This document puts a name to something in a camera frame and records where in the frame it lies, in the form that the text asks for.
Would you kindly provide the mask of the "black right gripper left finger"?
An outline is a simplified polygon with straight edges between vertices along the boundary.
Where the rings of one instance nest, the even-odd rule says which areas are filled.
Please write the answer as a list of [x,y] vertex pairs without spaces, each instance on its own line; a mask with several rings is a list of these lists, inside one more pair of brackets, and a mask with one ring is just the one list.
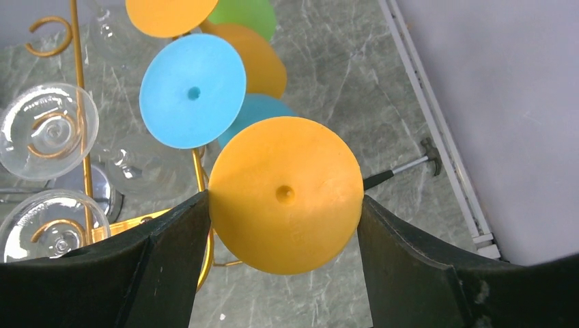
[[1,265],[2,327],[187,327],[208,193],[60,258]]

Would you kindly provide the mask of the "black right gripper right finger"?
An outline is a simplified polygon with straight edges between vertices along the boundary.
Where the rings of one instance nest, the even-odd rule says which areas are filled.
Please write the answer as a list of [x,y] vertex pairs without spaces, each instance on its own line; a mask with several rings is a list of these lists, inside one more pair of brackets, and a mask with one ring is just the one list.
[[520,266],[428,234],[365,197],[358,242],[374,327],[577,327],[578,256]]

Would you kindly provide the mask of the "orange plastic wine glass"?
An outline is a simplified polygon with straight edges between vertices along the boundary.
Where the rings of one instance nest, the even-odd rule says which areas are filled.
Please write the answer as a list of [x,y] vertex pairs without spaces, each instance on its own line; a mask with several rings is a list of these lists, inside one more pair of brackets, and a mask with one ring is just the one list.
[[237,259],[296,275],[318,269],[353,237],[364,198],[353,151],[324,125],[277,117],[240,131],[208,183],[212,225]]
[[218,1],[127,0],[128,17],[141,32],[155,38],[176,38],[195,28],[220,37],[239,54],[249,93],[280,98],[287,86],[287,70],[270,44],[258,33],[235,23],[211,23]]

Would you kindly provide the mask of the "blue plastic wine glass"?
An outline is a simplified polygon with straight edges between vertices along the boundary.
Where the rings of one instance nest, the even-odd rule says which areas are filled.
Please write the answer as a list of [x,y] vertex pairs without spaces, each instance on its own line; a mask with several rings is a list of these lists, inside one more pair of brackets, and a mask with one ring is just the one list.
[[267,41],[228,42],[193,33],[165,46],[147,67],[139,108],[148,132],[177,149],[197,148],[222,135],[246,97],[279,101],[287,72]]

